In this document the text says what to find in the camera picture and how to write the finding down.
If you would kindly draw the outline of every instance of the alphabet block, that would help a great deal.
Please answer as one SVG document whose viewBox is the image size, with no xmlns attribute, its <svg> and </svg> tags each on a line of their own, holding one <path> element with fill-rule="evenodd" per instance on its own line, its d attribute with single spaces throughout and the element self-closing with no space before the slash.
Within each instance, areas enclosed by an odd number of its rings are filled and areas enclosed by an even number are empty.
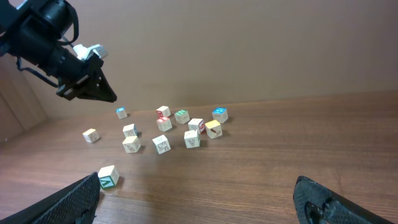
<svg viewBox="0 0 398 224">
<path fill-rule="evenodd" d="M 205 124 L 207 135 L 214 139 L 223 135 L 223 130 L 221 129 L 221 124 L 216 121 L 210 121 Z"/>
<path fill-rule="evenodd" d="M 163 154 L 171 149 L 169 140 L 167 140 L 166 136 L 164 135 L 154 138 L 152 141 L 154 142 L 156 150 L 159 154 Z"/>
<path fill-rule="evenodd" d="M 123 147 L 126 153 L 138 152 L 141 144 L 137 136 L 129 136 L 123 141 Z"/>
<path fill-rule="evenodd" d="M 102 189 L 115 187 L 119 180 L 119 173 L 114 165 L 102 167 L 98 172 L 99 183 Z"/>
</svg>

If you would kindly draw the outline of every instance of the white cube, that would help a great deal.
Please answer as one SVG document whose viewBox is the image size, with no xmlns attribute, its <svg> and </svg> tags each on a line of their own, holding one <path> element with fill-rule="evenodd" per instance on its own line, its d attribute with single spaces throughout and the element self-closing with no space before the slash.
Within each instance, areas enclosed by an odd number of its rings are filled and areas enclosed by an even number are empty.
<svg viewBox="0 0 398 224">
<path fill-rule="evenodd" d="M 164 135 L 154 138 L 152 141 L 154 142 L 156 150 L 159 154 L 165 153 L 171 149 L 169 140 L 167 140 L 166 136 Z"/>
<path fill-rule="evenodd" d="M 156 110 L 156 113 L 158 118 L 169 117 L 171 115 L 168 106 L 161 106 Z"/>
<path fill-rule="evenodd" d="M 136 136 L 137 135 L 137 126 L 135 124 L 129 124 L 123 127 L 124 137 Z"/>
<path fill-rule="evenodd" d="M 89 143 L 93 143 L 93 142 L 97 141 L 100 138 L 100 136 L 98 135 L 97 131 L 95 129 L 92 129 L 92 128 L 87 130 L 87 131 L 85 131 L 83 133 L 83 136 L 85 137 L 86 142 L 89 142 Z"/>
<path fill-rule="evenodd" d="M 180 110 L 177 113 L 175 113 L 174 116 L 175 116 L 175 120 L 177 121 L 177 123 L 180 123 L 180 124 L 185 124 L 186 122 L 188 122 L 190 120 L 188 111 L 186 111 L 186 110 Z"/>
<path fill-rule="evenodd" d="M 159 129 L 163 132 L 172 129 L 173 127 L 172 122 L 168 117 L 159 118 L 156 120 L 156 123 Z"/>
<path fill-rule="evenodd" d="M 202 133 L 205 130 L 205 121 L 199 118 L 192 118 L 192 120 L 188 123 L 189 130 L 198 131 Z"/>
<path fill-rule="evenodd" d="M 127 118 L 127 113 L 124 108 L 118 108 L 116 114 L 118 114 L 119 119 Z"/>
<path fill-rule="evenodd" d="M 200 135 L 196 130 L 186 131 L 184 134 L 185 145 L 187 148 L 199 147 Z"/>
<path fill-rule="evenodd" d="M 226 108 L 216 108 L 213 111 L 213 119 L 217 120 L 221 124 L 228 120 L 228 113 L 226 112 Z"/>
<path fill-rule="evenodd" d="M 102 167 L 98 172 L 98 178 L 101 188 L 109 189 L 118 183 L 119 173 L 114 165 Z"/>
<path fill-rule="evenodd" d="M 138 152 L 141 144 L 137 136 L 129 136 L 123 141 L 123 147 L 126 153 Z"/>
<path fill-rule="evenodd" d="M 214 139 L 214 138 L 217 138 L 217 137 L 220 137 L 223 135 L 223 130 L 221 129 L 221 124 L 218 121 L 214 120 L 214 121 L 207 122 L 205 124 L 205 126 L 206 126 L 207 135 L 210 138 Z"/>
</svg>

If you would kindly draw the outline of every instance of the beige wall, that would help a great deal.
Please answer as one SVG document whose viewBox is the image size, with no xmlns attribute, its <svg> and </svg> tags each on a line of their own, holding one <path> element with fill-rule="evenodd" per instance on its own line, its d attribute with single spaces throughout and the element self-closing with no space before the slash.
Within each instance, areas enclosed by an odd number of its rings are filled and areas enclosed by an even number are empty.
<svg viewBox="0 0 398 224">
<path fill-rule="evenodd" d="M 27 76 L 49 117 L 398 89 L 396 0 L 70 2 L 118 101 L 69 102 Z"/>
</svg>

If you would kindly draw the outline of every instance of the small cube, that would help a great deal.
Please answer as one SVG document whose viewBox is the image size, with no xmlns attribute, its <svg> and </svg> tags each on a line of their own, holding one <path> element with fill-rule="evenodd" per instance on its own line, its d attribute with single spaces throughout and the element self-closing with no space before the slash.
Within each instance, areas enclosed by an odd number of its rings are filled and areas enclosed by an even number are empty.
<svg viewBox="0 0 398 224">
<path fill-rule="evenodd" d="M 221 129 L 221 124 L 216 121 L 210 121 L 205 124 L 207 135 L 214 139 L 223 135 L 223 130 Z"/>
<path fill-rule="evenodd" d="M 123 141 L 123 147 L 126 153 L 138 152 L 141 144 L 137 136 L 129 136 Z"/>
<path fill-rule="evenodd" d="M 217 120 L 221 124 L 228 120 L 228 113 L 226 112 L 226 108 L 216 108 L 213 111 L 213 119 Z"/>
<path fill-rule="evenodd" d="M 126 110 L 123 108 L 118 108 L 116 110 L 116 114 L 118 114 L 119 119 L 127 118 Z"/>
<path fill-rule="evenodd" d="M 200 145 L 200 135 L 196 130 L 186 131 L 184 134 L 185 144 L 187 148 L 199 147 Z"/>
<path fill-rule="evenodd" d="M 89 142 L 89 143 L 93 143 L 93 142 L 97 141 L 100 138 L 100 136 L 98 135 L 97 131 L 95 129 L 93 129 L 93 128 L 85 131 L 83 133 L 83 136 L 85 137 L 86 142 Z"/>
<path fill-rule="evenodd" d="M 205 121 L 199 118 L 192 118 L 192 120 L 188 123 L 189 130 L 198 131 L 202 133 L 205 130 Z"/>
<path fill-rule="evenodd" d="M 156 110 L 157 117 L 158 118 L 163 118 L 163 117 L 169 117 L 171 115 L 170 109 L 168 106 L 161 106 Z"/>
<path fill-rule="evenodd" d="M 180 110 L 177 113 L 175 113 L 174 116 L 175 116 L 175 120 L 177 121 L 177 123 L 180 123 L 180 124 L 185 124 L 186 122 L 188 122 L 190 120 L 188 111 L 186 111 L 186 110 Z"/>
<path fill-rule="evenodd" d="M 119 180 L 119 173 L 114 165 L 102 167 L 98 172 L 99 183 L 102 189 L 115 187 Z"/>
<path fill-rule="evenodd" d="M 154 138 L 152 141 L 154 142 L 156 150 L 159 154 L 163 154 L 171 149 L 169 140 L 167 140 L 166 136 L 164 135 Z"/>
<path fill-rule="evenodd" d="M 127 138 L 129 136 L 137 135 L 137 126 L 135 124 L 129 124 L 123 127 L 124 136 Z"/>
<path fill-rule="evenodd" d="M 157 126 L 163 132 L 172 129 L 172 122 L 170 118 L 163 117 L 156 120 Z"/>
</svg>

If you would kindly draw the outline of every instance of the black cable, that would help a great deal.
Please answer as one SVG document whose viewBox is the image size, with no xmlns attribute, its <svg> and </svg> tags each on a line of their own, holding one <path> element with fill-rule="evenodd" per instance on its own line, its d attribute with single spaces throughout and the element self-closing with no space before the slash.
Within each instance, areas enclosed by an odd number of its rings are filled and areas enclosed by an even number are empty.
<svg viewBox="0 0 398 224">
<path fill-rule="evenodd" d="M 52 87 L 58 88 L 58 85 L 55 84 L 54 82 L 52 82 L 51 80 L 49 80 L 48 78 L 45 78 L 42 74 L 40 74 L 38 71 L 32 69 L 32 68 L 21 68 L 21 58 L 17 57 L 17 68 L 19 71 L 28 71 L 30 73 L 32 73 L 33 75 L 35 75 L 37 78 L 45 81 L 47 84 L 49 84 Z"/>
<path fill-rule="evenodd" d="M 73 20 L 73 39 L 68 42 L 58 41 L 61 46 L 70 45 L 74 43 L 74 41 L 76 41 L 79 37 L 79 18 L 77 17 L 76 9 L 67 2 L 65 2 L 65 4 L 67 5 L 67 8 L 69 9 L 69 13 Z"/>
</svg>

